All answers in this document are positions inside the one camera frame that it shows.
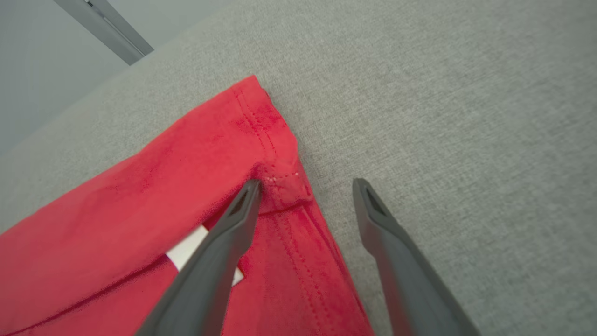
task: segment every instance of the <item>white wall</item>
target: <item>white wall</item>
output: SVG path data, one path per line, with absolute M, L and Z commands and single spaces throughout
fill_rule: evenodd
M 154 49 L 233 1 L 109 0 Z M 52 0 L 0 0 L 0 155 L 126 67 Z
M 52 0 L 0 0 L 0 155 L 126 67 Z
M 154 49 L 233 1 L 108 0 Z

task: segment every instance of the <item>gray fabric surface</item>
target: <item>gray fabric surface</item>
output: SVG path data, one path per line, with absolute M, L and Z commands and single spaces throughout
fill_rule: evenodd
M 486 335 L 597 332 L 597 2 L 234 3 L 0 158 L 10 227 L 255 73 L 377 335 L 367 178 Z

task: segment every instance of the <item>stitching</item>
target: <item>stitching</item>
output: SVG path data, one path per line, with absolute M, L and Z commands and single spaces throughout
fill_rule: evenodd
M 265 134 L 265 136 L 267 137 L 267 139 L 269 140 L 269 144 L 272 146 L 272 150 L 273 153 L 275 155 L 275 158 L 278 158 L 278 152 L 276 151 L 276 148 L 273 146 L 273 142 L 272 142 L 272 138 L 269 137 L 269 134 L 267 134 L 267 132 L 265 131 L 265 128 L 263 127 L 263 125 L 259 122 L 259 119 L 257 119 L 257 116 L 255 115 L 255 113 L 253 113 L 253 110 L 251 109 L 251 107 L 249 106 L 249 104 L 247 104 L 247 100 L 244 99 L 245 98 L 245 93 L 242 91 L 242 89 L 240 88 L 239 91 L 241 92 L 243 101 L 245 102 L 245 105 L 247 106 L 247 110 L 251 113 L 251 115 L 253 116 L 253 118 L 255 119 L 255 123 L 257 125 L 259 125 L 259 127 L 261 127 L 261 130 L 263 131 L 263 134 Z
M 277 176 L 277 177 L 272 175 L 271 178 L 266 178 L 266 179 L 268 181 L 274 182 L 274 184 L 275 184 L 275 182 L 277 180 L 279 180 L 279 179 L 285 179 L 285 178 L 290 177 L 290 176 L 298 176 L 298 175 L 299 175 L 299 173 L 291 173 L 291 174 L 286 174 L 284 176 Z
M 303 265 L 304 265 L 305 269 L 307 270 L 307 272 L 309 272 L 309 276 L 312 278 L 313 275 L 310 273 L 309 269 L 306 267 L 306 263 L 305 263 L 305 260 L 304 260 L 303 256 L 300 255 L 300 253 L 298 252 L 298 249 L 297 249 L 297 246 L 296 246 L 297 245 L 296 241 L 292 238 L 292 234 L 291 234 L 290 228 L 289 228 L 290 223 L 288 222 L 288 218 L 284 218 L 284 221 L 286 222 L 286 225 L 284 225 L 284 228 L 285 228 L 285 231 L 288 233 L 288 238 L 290 240 L 292 240 L 293 245 L 295 245 L 296 254 L 301 259 L 301 261 L 303 262 Z M 292 261 L 294 272 L 296 273 L 297 276 L 299 276 L 299 268 L 296 266 L 296 263 L 295 263 L 295 261 L 294 261 L 294 259 L 292 257 L 292 253 L 290 251 L 290 248 L 284 243 L 284 240 L 282 239 L 282 232 L 279 231 L 278 233 L 279 234 L 277 236 L 280 239 L 280 242 L 282 243 L 282 246 L 284 247 L 284 251 L 286 251 L 286 254 L 288 255 L 288 257 Z M 305 293 L 306 292 L 306 286 L 305 286 L 305 284 L 303 282 L 300 282 L 300 283 L 301 283 L 301 287 L 303 288 L 303 293 Z M 313 305 L 313 301 L 311 300 L 311 297 L 309 297 L 308 295 L 305 295 L 305 296 L 307 297 L 307 302 L 309 303 L 309 307 L 311 308 L 311 313 L 313 314 L 313 318 L 315 319 L 315 323 L 317 324 L 318 331 L 321 332 L 321 322 L 319 321 L 319 318 L 317 316 L 317 312 L 315 311 L 315 306 Z
M 311 225 L 313 227 L 316 227 L 315 222 L 311 219 L 310 215 L 308 214 L 308 211 L 305 209 L 304 204 L 301 207 L 302 207 L 303 212 L 307 215 L 307 218 L 309 219 Z M 317 294 L 319 295 L 319 302 L 321 303 L 321 307 L 324 308 L 325 317 L 327 318 L 327 326 L 330 328 L 330 331 L 333 335 L 337 335 L 336 330 L 334 329 L 334 327 L 332 326 L 333 324 L 331 323 L 330 311 L 328 310 L 328 307 L 325 305 L 324 295 L 319 290 L 319 286 L 317 285 L 317 283 L 314 283 L 313 287 L 317 290 Z
M 261 148 L 263 148 L 263 152 L 267 153 L 267 151 L 265 149 L 265 146 L 263 145 L 263 141 L 261 140 L 261 137 L 259 136 L 259 132 L 255 128 L 255 126 L 253 126 L 253 124 L 251 123 L 251 121 L 249 120 L 249 118 L 247 117 L 247 115 L 245 114 L 245 109 L 242 107 L 241 100 L 240 100 L 239 96 L 235 95 L 235 97 L 236 97 L 236 101 L 238 102 L 238 106 L 241 108 L 241 114 L 242 114 L 242 116 L 245 117 L 247 123 L 253 129 L 253 132 L 255 133 L 255 136 L 257 136 L 257 139 L 259 139 L 259 143 L 261 144 Z

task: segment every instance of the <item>red fabric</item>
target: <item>red fabric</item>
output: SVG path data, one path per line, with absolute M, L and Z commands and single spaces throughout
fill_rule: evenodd
M 296 140 L 255 77 L 0 236 L 1 335 L 134 335 L 165 256 L 248 179 L 264 196 L 223 335 L 372 335 Z

